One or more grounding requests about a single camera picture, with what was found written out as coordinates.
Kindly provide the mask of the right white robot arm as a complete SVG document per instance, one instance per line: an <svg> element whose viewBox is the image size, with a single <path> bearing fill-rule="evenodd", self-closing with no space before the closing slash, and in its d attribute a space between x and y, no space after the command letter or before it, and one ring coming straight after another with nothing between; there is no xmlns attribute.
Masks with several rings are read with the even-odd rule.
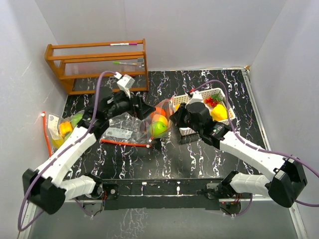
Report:
<svg viewBox="0 0 319 239"><path fill-rule="evenodd" d="M212 119L204 103L183 103L170 120L179 128L192 129L206 144L238 157L260 172L260 175L249 175L232 171L214 189L208 190L210 194L229 198L242 193L259 194L289 208L308 183L299 162L266 153L258 146L249 146L247 140L239 140L229 125Z"/></svg>

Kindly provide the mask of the light green cabbage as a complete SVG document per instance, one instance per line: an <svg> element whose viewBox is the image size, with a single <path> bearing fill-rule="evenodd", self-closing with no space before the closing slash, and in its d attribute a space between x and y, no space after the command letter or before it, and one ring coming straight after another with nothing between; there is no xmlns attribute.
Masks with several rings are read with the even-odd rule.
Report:
<svg viewBox="0 0 319 239"><path fill-rule="evenodd" d="M77 114L75 114L75 115L73 115L73 116L71 117L71 125L72 125L73 128L76 127L76 125L77 125L78 122L82 119L82 117L83 117L83 114L82 114L82 113L77 113Z"/></svg>

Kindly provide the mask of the green lime fruit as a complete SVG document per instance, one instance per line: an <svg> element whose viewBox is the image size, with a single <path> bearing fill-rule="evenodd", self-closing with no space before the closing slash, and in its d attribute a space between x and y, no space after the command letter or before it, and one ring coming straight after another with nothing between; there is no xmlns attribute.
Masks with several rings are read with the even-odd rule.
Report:
<svg viewBox="0 0 319 239"><path fill-rule="evenodd" d="M152 138L161 138L166 135L167 126L162 122L153 122L149 127L149 131Z"/></svg>

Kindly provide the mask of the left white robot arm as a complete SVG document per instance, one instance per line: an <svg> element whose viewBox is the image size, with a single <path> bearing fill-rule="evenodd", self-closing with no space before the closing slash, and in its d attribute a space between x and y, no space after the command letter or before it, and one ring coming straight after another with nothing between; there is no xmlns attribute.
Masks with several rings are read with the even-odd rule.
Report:
<svg viewBox="0 0 319 239"><path fill-rule="evenodd" d="M155 111L143 97L131 92L113 93L108 87L96 92L94 105L84 114L63 145L36 170L27 169L22 175L25 199L55 214L66 200L82 195L93 199L103 193L103 186L95 176L81 176L64 180L69 169L80 156L98 141L109 127L109 120L128 113L144 120Z"/></svg>

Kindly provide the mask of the clear red zip bag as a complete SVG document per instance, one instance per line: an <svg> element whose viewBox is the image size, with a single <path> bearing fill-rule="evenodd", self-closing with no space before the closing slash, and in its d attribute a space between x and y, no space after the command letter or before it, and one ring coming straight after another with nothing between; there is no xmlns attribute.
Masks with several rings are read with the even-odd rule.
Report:
<svg viewBox="0 0 319 239"><path fill-rule="evenodd" d="M48 112L41 113L44 139L49 157L68 139L73 129L82 119L83 114L84 110L81 110L70 117L62 118Z"/></svg>

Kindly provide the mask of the white plastic basket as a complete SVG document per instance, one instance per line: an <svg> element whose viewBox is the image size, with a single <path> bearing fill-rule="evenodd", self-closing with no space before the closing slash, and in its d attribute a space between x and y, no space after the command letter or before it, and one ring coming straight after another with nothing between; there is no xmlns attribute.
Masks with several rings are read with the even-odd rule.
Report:
<svg viewBox="0 0 319 239"><path fill-rule="evenodd" d="M217 105L223 105L226 108L226 97L220 88L199 91L202 96L202 102L211 112ZM175 96L172 98L173 111L176 112L181 103L188 103L191 97L187 94ZM181 136L193 136L196 134L190 128L179 128Z"/></svg>

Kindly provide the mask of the wooden orange shelf rack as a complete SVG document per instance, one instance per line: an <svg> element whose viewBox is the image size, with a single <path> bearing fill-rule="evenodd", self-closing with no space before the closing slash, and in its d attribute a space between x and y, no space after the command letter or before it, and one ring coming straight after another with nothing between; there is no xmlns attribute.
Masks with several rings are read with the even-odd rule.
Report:
<svg viewBox="0 0 319 239"><path fill-rule="evenodd" d="M136 46L110 46L110 43L136 42ZM104 71L119 72L122 75L135 75L145 82L132 88L132 91L148 91L146 40L126 40L99 43L49 44L44 59L58 78L68 95L93 94L94 90L76 90L77 80L96 79ZM137 63L114 65L112 62Z"/></svg>

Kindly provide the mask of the red cherry tomato bunch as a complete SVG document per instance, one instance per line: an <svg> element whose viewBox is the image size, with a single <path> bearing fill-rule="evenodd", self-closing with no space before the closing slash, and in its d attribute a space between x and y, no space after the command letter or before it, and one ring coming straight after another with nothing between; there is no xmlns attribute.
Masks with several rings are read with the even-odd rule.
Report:
<svg viewBox="0 0 319 239"><path fill-rule="evenodd" d="M221 102L222 98L220 98L217 94L211 95L210 97L204 99L204 103L211 108L216 107Z"/></svg>

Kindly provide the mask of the yellow bell pepper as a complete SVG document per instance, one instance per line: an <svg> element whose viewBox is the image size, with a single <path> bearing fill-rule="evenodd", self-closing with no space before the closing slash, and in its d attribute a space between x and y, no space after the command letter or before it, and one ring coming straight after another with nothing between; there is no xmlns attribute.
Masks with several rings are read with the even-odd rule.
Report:
<svg viewBox="0 0 319 239"><path fill-rule="evenodd" d="M68 133L73 131L71 122L65 121L59 125L59 134L61 137L65 137Z"/></svg>

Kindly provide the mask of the green marker pen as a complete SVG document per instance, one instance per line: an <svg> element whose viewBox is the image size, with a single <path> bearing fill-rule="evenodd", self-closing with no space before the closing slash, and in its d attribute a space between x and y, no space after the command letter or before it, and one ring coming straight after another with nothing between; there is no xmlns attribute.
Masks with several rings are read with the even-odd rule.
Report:
<svg viewBox="0 0 319 239"><path fill-rule="evenodd" d="M137 66L137 63L128 63L128 62L118 62L118 61L113 61L112 62L114 65L132 65L132 66Z"/></svg>

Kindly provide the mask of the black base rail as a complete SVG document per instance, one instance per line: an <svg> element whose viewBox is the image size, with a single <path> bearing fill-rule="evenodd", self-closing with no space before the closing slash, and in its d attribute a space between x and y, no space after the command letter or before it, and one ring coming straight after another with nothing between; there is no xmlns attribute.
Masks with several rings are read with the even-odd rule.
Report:
<svg viewBox="0 0 319 239"><path fill-rule="evenodd" d="M92 198L80 196L85 205L100 203L102 210L196 208L237 214L250 196L217 196L220 179L104 179L102 191Z"/></svg>

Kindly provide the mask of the pink white marker pen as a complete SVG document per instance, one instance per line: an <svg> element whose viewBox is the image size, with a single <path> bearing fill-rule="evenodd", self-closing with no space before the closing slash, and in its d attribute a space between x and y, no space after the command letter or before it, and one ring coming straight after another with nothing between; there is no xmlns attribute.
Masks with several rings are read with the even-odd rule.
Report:
<svg viewBox="0 0 319 239"><path fill-rule="evenodd" d="M136 42L121 42L121 43L110 43L110 46L136 46L138 43Z"/></svg>

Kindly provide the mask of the orange fruit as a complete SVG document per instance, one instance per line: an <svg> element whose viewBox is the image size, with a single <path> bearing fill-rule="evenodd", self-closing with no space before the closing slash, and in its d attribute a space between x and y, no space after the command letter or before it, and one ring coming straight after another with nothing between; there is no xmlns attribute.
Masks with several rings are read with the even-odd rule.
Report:
<svg viewBox="0 0 319 239"><path fill-rule="evenodd" d="M165 126L168 126L167 118L160 114L155 114L152 118L152 122L162 122Z"/></svg>

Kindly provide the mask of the yellow banana bunch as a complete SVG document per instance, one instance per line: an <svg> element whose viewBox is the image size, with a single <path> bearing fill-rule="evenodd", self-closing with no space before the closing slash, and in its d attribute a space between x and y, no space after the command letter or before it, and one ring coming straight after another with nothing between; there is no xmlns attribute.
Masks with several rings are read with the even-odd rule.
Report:
<svg viewBox="0 0 319 239"><path fill-rule="evenodd" d="M228 119L227 109L224 105L217 104L211 111L210 115L214 121L222 121Z"/></svg>

